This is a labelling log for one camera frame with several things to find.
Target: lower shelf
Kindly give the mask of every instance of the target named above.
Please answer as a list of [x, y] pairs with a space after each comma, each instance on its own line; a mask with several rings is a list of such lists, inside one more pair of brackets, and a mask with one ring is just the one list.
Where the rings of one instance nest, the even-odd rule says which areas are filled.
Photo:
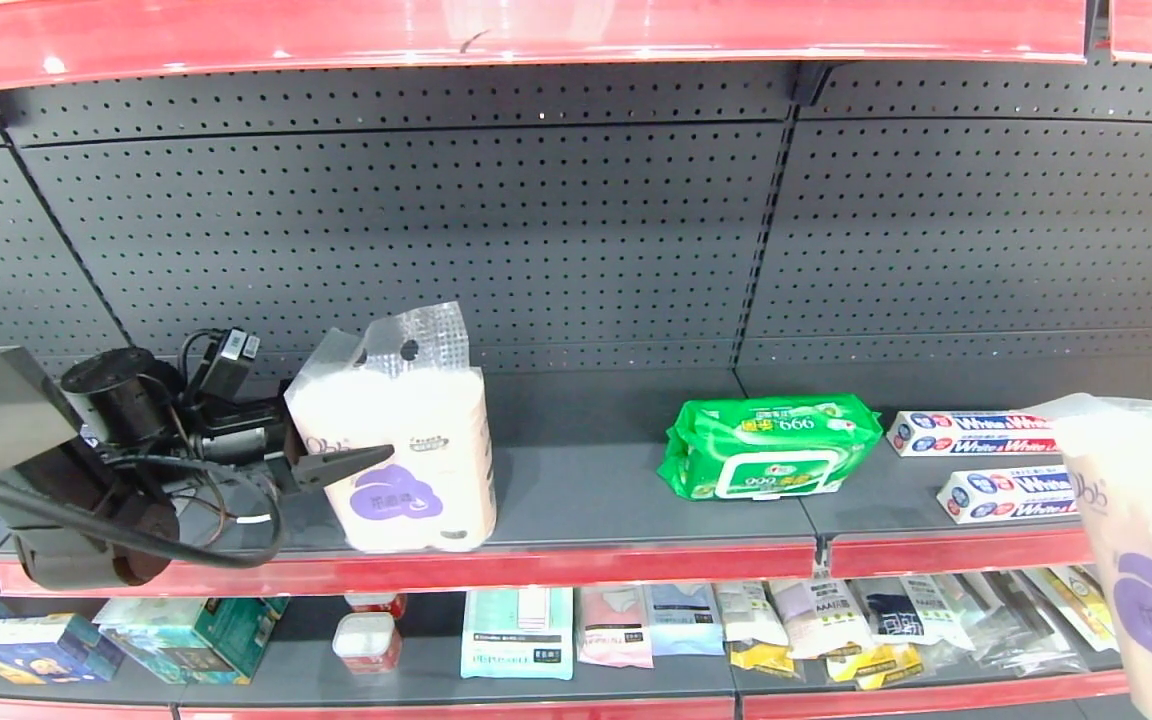
[[276, 626], [250, 685], [166, 685], [131, 660], [114, 682], [14, 685], [0, 679], [0, 719], [128, 717], [316, 720], [348, 717], [467, 720], [749, 720], [842, 719], [1069, 702], [1122, 694], [1116, 653], [1085, 652], [1093, 673], [1016, 680], [973, 666], [939, 670], [925, 687], [852, 692], [824, 682], [809, 665], [804, 682], [733, 670], [723, 657], [658, 657], [653, 670], [576, 665], [563, 680], [460, 676], [461, 593], [412, 596], [399, 621], [403, 651], [397, 673], [353, 675], [332, 652], [332, 635], [348, 606], [339, 597], [301, 597]]

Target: pegboard back panel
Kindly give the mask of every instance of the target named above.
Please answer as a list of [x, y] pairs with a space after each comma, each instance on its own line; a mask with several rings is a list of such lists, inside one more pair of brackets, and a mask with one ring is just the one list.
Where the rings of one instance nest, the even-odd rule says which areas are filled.
[[783, 63], [203, 74], [0, 97], [18, 145], [138, 137], [782, 119]]
[[841, 65], [801, 119], [1063, 118], [1152, 122], [1152, 63]]
[[460, 300], [480, 346], [707, 354], [737, 334], [781, 131], [349, 132], [23, 154], [132, 341], [156, 353], [229, 324], [262, 334], [263, 350], [310, 350], [329, 327]]
[[1152, 124], [795, 128], [749, 338], [1152, 328]]
[[10, 152], [0, 147], [0, 344], [65, 356], [122, 343]]

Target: red shelf edge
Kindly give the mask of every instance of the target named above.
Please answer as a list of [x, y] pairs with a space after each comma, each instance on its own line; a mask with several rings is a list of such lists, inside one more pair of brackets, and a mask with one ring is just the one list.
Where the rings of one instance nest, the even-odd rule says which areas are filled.
[[[22, 685], [28, 692], [29, 685]], [[170, 706], [150, 705], [96, 705], [84, 702], [22, 700], [0, 697], [0, 720], [105, 720], [108, 717], [123, 720], [173, 720]]]
[[403, 707], [180, 707], [180, 720], [732, 720], [733, 697], [641, 698], [602, 702], [518, 702]]
[[1093, 562], [1081, 525], [1015, 528], [1007, 532], [969, 529], [946, 533], [847, 533], [829, 543], [835, 578], [877, 575], [932, 575], [969, 570], [1037, 568], [1039, 564]]
[[1123, 670], [1101, 670], [1054, 679], [1005, 680], [1000, 683], [892, 688], [876, 692], [755, 694], [742, 696], [744, 720], [831, 720], [836, 717], [904, 715], [910, 712], [941, 712], [1030, 705], [1037, 702], [1128, 692]]
[[550, 551], [486, 550], [438, 555], [351, 555], [275, 559], [251, 570], [173, 562], [139, 588], [50, 591], [33, 583], [15, 556], [0, 555], [0, 589], [15, 597], [257, 597], [353, 592], [453, 591], [463, 588], [691, 579], [808, 578], [814, 538], [746, 546], [585, 547]]
[[1083, 63], [1085, 0], [20, 0], [0, 90], [179, 73], [685, 60]]

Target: packaged mask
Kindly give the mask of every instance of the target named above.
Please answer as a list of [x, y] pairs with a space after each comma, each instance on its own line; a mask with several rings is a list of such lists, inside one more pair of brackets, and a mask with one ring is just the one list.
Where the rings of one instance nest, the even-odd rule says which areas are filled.
[[611, 667], [652, 667], [652, 635], [643, 585], [579, 589], [576, 659]]
[[660, 583], [646, 593], [654, 655], [723, 654], [723, 626], [707, 583]]
[[468, 591], [462, 679], [573, 679], [570, 588]]
[[288, 388], [308, 450], [389, 445], [381, 464], [326, 487], [364, 552], [468, 551], [495, 528], [483, 376], [456, 302], [333, 329]]
[[785, 631], [790, 639], [790, 657], [813, 657], [858, 646], [874, 646], [861, 607], [841, 579], [772, 579]]
[[689, 500], [835, 492], [882, 429], [854, 395], [692, 400], [657, 472]]

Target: wipes lid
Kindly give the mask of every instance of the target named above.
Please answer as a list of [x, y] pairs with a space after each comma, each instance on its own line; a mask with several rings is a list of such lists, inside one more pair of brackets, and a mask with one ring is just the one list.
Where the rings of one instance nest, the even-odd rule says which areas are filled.
[[353, 612], [340, 619], [332, 651], [340, 657], [384, 655], [394, 638], [394, 616], [388, 612]]

